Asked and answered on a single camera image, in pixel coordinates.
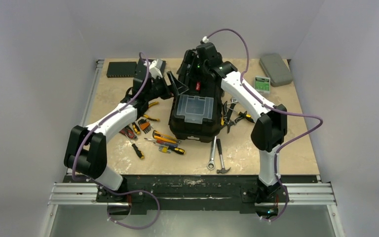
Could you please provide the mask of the steel claw hammer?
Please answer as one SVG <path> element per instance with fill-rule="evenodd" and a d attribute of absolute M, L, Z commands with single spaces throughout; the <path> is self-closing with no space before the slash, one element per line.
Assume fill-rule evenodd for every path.
<path fill-rule="evenodd" d="M 223 150 L 222 150 L 222 145 L 221 145 L 221 140 L 217 138 L 216 140 L 216 145 L 220 157 L 220 163 L 221 163 L 221 169 L 217 169 L 217 174 L 226 174 L 230 171 L 230 168 L 226 168 L 224 164 L 224 157 L 223 157 Z"/>

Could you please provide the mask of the black plastic toolbox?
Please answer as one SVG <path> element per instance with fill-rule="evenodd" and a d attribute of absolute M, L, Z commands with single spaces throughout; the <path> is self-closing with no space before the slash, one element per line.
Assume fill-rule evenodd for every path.
<path fill-rule="evenodd" d="M 206 62 L 209 71 L 207 80 L 191 80 L 189 68 L 192 63 Z M 222 128 L 221 81 L 224 77 L 220 66 L 224 65 L 222 56 L 214 47 L 189 49 L 174 76 L 189 87 L 177 97 L 173 96 L 169 116 L 169 128 L 181 140 L 192 139 L 209 143 Z"/>

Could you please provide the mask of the short black yellow screwdriver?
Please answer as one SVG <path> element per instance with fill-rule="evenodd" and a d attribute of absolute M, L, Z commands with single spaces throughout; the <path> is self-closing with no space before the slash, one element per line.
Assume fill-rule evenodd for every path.
<path fill-rule="evenodd" d="M 144 153 L 139 149 L 139 147 L 135 143 L 132 143 L 131 146 L 132 146 L 133 150 L 135 151 L 135 153 L 139 159 L 145 158 Z"/>

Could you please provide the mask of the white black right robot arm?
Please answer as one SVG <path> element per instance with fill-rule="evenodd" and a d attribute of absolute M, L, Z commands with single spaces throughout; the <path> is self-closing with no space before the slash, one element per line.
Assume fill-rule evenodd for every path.
<path fill-rule="evenodd" d="M 233 96 L 255 122 L 251 140 L 260 157 L 257 195 L 269 201 L 281 187 L 279 149 L 287 134 L 287 116 L 276 109 L 285 112 L 286 108 L 282 104 L 276 106 L 260 95 L 231 62 L 223 61 L 213 43 L 203 42 L 195 50 L 191 73 L 200 79 L 219 82 L 221 89 Z"/>

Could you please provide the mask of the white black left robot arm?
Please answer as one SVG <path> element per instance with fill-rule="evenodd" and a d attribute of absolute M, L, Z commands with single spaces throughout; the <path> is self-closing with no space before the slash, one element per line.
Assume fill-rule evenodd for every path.
<path fill-rule="evenodd" d="M 122 129 L 142 117 L 149 102 L 156 98 L 169 99 L 188 91 L 188 87 L 167 72 L 170 83 L 155 76 L 148 69 L 135 76 L 125 97 L 107 115 L 88 125 L 77 125 L 70 131 L 64 156 L 64 166 L 79 172 L 108 188 L 108 195 L 116 202 L 127 197 L 124 178 L 107 164 L 107 143 Z"/>

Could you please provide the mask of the black yellow phillips screwdriver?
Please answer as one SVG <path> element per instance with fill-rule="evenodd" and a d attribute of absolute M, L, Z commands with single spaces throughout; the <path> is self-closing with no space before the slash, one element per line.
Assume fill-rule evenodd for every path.
<path fill-rule="evenodd" d="M 168 149 L 171 150 L 171 152 L 175 152 L 179 155 L 184 155 L 186 153 L 185 150 L 178 148 L 178 147 L 172 147 L 172 146 L 166 146 Z"/>

